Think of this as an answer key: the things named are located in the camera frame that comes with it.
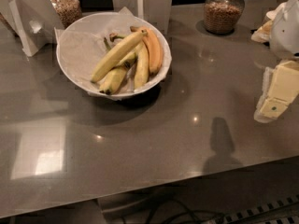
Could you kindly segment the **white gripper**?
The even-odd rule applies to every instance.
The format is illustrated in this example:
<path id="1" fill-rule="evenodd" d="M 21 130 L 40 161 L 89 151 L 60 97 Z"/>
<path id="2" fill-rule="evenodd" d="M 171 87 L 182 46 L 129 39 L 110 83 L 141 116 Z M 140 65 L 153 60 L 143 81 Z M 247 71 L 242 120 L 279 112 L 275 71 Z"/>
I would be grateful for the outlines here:
<path id="1" fill-rule="evenodd" d="M 299 0 L 288 0 L 268 11 L 251 39 L 269 41 L 271 51 L 285 59 L 275 68 L 266 67 L 263 73 L 263 94 L 254 119 L 269 123 L 278 119 L 299 95 L 299 62 L 287 61 L 299 59 Z"/>

